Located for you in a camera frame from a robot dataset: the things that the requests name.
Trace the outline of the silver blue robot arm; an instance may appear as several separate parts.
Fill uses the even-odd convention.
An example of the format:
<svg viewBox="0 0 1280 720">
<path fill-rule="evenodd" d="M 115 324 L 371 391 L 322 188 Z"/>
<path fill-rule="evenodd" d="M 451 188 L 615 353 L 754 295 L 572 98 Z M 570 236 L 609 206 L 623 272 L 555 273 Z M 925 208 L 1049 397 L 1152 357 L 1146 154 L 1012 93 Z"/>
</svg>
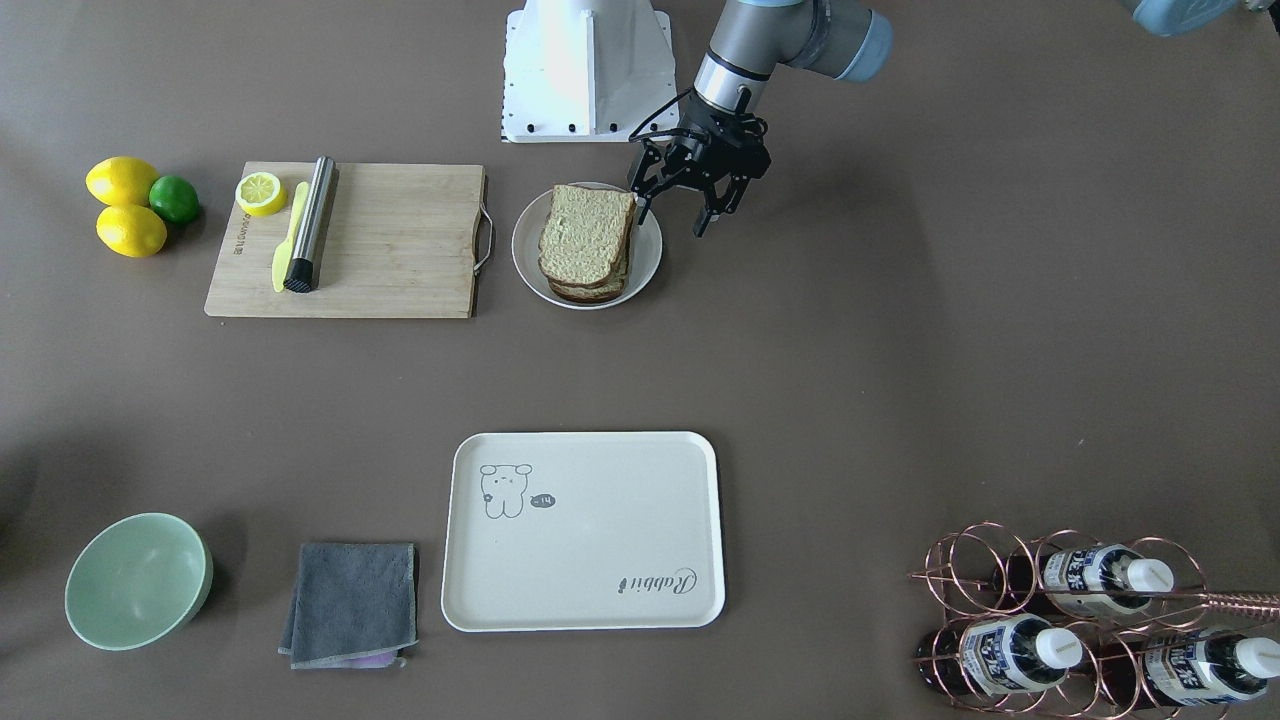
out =
<svg viewBox="0 0 1280 720">
<path fill-rule="evenodd" d="M 636 223 L 676 187 L 703 196 L 695 236 L 736 211 L 750 181 L 771 165 L 768 124 L 755 109 L 776 67 L 863 83 L 883 68 L 892 45 L 890 20 L 858 1 L 726 3 L 692 86 L 664 105 L 678 109 L 676 127 L 658 129 L 646 118 L 628 136 L 643 146 L 630 170 Z"/>
</svg>

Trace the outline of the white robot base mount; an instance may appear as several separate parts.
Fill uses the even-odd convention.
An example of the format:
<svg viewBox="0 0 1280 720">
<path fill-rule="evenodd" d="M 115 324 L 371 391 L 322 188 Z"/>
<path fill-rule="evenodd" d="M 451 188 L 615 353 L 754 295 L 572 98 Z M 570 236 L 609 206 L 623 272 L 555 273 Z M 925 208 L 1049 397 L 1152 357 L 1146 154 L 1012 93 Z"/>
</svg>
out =
<svg viewBox="0 0 1280 720">
<path fill-rule="evenodd" d="M 678 124 L 669 15 L 649 1 L 527 1 L 506 19 L 500 137 L 625 142 Z"/>
</svg>

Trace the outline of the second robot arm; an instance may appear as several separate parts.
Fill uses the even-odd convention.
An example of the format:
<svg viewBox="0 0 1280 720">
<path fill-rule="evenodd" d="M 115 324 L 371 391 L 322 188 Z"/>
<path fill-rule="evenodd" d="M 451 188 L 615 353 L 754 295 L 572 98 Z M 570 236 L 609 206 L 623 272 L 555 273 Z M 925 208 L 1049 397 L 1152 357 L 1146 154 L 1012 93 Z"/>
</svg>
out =
<svg viewBox="0 0 1280 720">
<path fill-rule="evenodd" d="M 1277 1 L 1117 1 L 1130 19 L 1157 37 L 1176 37 L 1204 28 L 1233 13 L 1265 17 L 1279 33 Z"/>
</svg>

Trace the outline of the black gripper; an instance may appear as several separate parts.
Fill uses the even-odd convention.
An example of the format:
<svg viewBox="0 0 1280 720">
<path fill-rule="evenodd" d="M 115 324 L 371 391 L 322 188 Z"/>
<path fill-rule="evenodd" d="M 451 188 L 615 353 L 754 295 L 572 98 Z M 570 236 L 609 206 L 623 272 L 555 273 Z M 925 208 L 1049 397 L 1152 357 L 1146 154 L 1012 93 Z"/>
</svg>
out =
<svg viewBox="0 0 1280 720">
<path fill-rule="evenodd" d="M 658 129 L 650 123 L 640 129 L 643 146 L 628 172 L 639 225 L 658 195 L 691 188 L 703 196 L 692 224 L 694 236 L 701 238 L 712 222 L 736 211 L 750 181 L 760 179 L 771 165 L 768 124 L 750 113 L 689 105 L 675 128 Z M 723 192 L 716 188 L 722 179 L 727 181 Z"/>
</svg>

